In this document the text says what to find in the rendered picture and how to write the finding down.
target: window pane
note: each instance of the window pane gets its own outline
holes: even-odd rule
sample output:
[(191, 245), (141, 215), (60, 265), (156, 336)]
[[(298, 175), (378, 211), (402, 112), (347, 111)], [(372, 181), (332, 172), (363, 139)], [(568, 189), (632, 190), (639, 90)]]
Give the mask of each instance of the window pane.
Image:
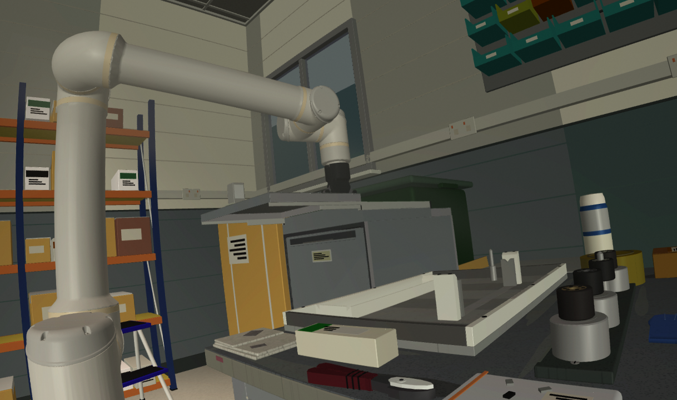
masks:
[[(363, 155), (364, 139), (361, 134), (359, 99), (356, 95), (354, 63), (351, 58), (348, 33), (308, 59), (306, 69), (311, 88), (328, 86), (336, 92), (341, 109), (346, 114), (351, 158)], [(316, 159), (318, 159), (318, 167), (323, 168), (318, 144), (316, 145)]]
[[(280, 82), (300, 86), (298, 67), (277, 79)], [(277, 183), (308, 174), (306, 143), (285, 142), (277, 136), (277, 117), (272, 116), (272, 146), (275, 154), (275, 175)]]

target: yellow tape roll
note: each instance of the yellow tape roll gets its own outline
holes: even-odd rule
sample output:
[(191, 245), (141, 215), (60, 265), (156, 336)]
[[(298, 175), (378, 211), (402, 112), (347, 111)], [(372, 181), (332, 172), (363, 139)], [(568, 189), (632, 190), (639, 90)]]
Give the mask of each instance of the yellow tape roll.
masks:
[[(618, 266), (628, 267), (630, 283), (637, 286), (645, 283), (643, 253), (640, 250), (618, 250), (615, 253), (618, 254)], [(580, 256), (580, 268), (588, 268), (588, 261), (593, 259), (595, 259), (594, 253)]]

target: electrical socket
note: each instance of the electrical socket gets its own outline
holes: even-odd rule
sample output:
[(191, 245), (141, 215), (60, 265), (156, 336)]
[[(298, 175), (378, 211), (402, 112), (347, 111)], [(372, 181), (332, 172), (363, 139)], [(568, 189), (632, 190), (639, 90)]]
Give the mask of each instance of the electrical socket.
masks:
[(476, 133), (476, 125), (474, 124), (474, 117), (457, 121), (450, 124), (450, 139), (460, 139), (470, 134)]
[(200, 200), (200, 189), (183, 189), (183, 200)]

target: ceiling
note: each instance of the ceiling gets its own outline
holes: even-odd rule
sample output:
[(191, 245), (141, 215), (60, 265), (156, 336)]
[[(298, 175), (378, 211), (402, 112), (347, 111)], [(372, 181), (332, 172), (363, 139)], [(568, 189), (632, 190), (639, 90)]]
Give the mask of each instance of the ceiling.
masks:
[(240, 25), (247, 25), (272, 0), (164, 0), (181, 7), (191, 8)]

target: step ladder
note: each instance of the step ladder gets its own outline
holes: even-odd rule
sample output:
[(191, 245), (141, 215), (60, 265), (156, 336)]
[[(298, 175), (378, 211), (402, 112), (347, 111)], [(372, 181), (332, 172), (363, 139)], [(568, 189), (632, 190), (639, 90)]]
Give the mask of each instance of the step ladder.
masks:
[[(168, 389), (166, 380), (163, 379), (163, 374), (168, 372), (168, 368), (159, 367), (156, 363), (156, 360), (153, 357), (151, 348), (146, 342), (146, 337), (143, 336), (142, 329), (150, 328), (151, 324), (148, 322), (139, 322), (139, 321), (125, 321), (121, 323), (121, 331), (123, 333), (133, 332), (133, 349), (136, 350), (136, 369), (130, 372), (123, 372), (121, 374), (121, 380), (123, 382), (123, 387), (128, 387), (130, 385), (138, 384), (138, 393), (140, 394), (140, 400), (143, 400), (143, 381), (152, 379), (155, 377), (161, 377), (159, 381), (161, 382), (161, 387), (163, 391), (166, 392), (166, 397), (168, 400), (173, 400), (171, 396), (171, 391)], [(148, 359), (151, 361), (150, 367), (141, 368), (141, 357), (138, 354), (138, 337), (141, 337), (141, 342), (143, 342), (143, 347), (146, 349), (146, 354)]]

